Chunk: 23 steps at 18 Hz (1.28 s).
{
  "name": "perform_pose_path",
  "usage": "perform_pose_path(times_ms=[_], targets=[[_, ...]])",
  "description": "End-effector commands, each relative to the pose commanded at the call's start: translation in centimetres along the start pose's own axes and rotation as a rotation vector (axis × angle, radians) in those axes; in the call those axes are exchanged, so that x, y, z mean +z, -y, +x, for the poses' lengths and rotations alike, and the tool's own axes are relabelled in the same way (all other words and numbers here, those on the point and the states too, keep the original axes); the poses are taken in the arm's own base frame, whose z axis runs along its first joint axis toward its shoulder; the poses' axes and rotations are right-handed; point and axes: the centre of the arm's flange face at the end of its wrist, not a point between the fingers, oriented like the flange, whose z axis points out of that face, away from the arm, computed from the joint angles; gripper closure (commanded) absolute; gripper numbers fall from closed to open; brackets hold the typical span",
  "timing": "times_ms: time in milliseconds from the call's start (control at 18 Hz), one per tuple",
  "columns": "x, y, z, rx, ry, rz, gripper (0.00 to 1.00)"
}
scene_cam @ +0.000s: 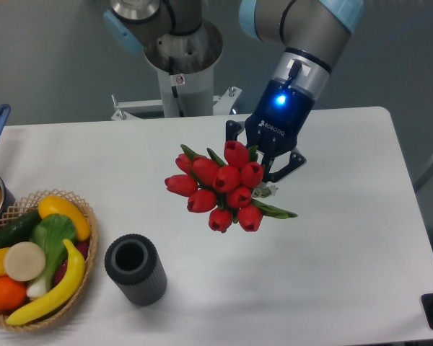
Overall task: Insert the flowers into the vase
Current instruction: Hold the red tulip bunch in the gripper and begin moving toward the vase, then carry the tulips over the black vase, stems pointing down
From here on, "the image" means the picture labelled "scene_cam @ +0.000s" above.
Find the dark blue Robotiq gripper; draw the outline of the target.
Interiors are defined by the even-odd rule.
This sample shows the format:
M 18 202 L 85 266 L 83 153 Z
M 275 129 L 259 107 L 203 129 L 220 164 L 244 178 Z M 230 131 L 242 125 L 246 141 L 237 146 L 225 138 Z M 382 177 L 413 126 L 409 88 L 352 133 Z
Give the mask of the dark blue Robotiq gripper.
M 266 162 L 263 182 L 279 182 L 307 162 L 295 146 L 314 103 L 301 91 L 270 80 L 246 121 L 226 122 L 225 141 L 236 141 L 245 130 L 248 146 L 275 157 Z

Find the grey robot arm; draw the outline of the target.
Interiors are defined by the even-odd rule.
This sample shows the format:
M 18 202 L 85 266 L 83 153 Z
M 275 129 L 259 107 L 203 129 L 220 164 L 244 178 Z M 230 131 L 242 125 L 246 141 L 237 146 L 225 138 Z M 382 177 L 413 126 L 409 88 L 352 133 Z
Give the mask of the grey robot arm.
M 229 121 L 226 137 L 244 133 L 278 182 L 305 163 L 297 137 L 354 33 L 362 1 L 243 1 L 241 29 L 284 52 L 252 115 Z M 214 113 L 214 67 L 223 49 L 220 31 L 202 15 L 200 1 L 112 1 L 103 15 L 115 40 L 142 52 L 157 72 L 166 117 Z

